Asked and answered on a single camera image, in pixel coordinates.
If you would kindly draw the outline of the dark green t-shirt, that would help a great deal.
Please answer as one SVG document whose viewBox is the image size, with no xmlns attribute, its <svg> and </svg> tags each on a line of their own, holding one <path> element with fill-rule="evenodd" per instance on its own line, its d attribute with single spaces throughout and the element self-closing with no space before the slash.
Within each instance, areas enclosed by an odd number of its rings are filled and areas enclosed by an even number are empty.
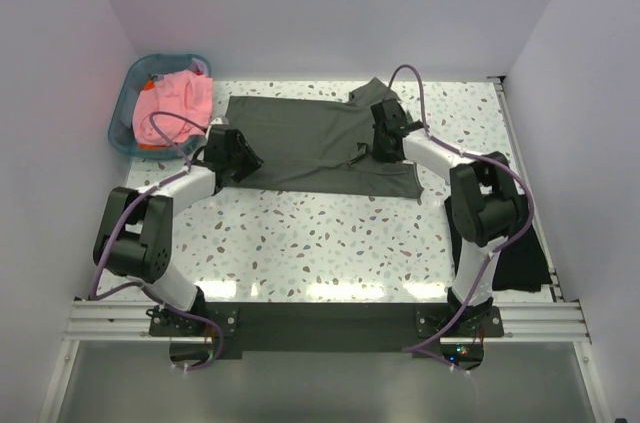
<svg viewBox="0 0 640 423">
<path fill-rule="evenodd" d="M 236 186 L 418 199 L 423 188 L 414 165 L 372 155 L 371 106 L 391 95 L 377 78 L 352 90 L 345 103 L 232 95 L 226 118 L 263 160 Z"/>
</svg>

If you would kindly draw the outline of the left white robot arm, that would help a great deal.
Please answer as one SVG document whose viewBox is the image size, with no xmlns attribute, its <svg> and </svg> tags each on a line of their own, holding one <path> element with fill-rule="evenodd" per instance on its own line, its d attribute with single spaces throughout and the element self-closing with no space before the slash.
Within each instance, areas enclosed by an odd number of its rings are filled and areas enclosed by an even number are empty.
<svg viewBox="0 0 640 423">
<path fill-rule="evenodd" d="M 202 291 L 172 262 L 173 222 L 193 204 L 255 173 L 263 160 L 243 133 L 228 124 L 210 128 L 205 145 L 179 172 L 139 188 L 116 187 L 106 202 L 93 249 L 96 265 L 89 298 L 98 301 L 105 271 L 138 286 L 165 307 L 185 335 L 200 333 L 207 323 Z"/>
</svg>

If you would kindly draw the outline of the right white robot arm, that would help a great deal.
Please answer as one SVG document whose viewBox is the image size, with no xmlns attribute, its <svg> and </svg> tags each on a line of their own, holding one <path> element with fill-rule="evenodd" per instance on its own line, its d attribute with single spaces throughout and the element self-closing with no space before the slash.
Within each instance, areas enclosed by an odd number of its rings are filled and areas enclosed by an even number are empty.
<svg viewBox="0 0 640 423">
<path fill-rule="evenodd" d="M 502 153 L 481 155 L 446 142 L 411 122 L 393 99 L 371 112 L 376 160 L 413 162 L 449 185 L 451 221 L 462 243 L 445 322 L 452 333 L 469 335 L 491 304 L 502 249 L 529 216 L 516 188 L 521 180 Z"/>
</svg>

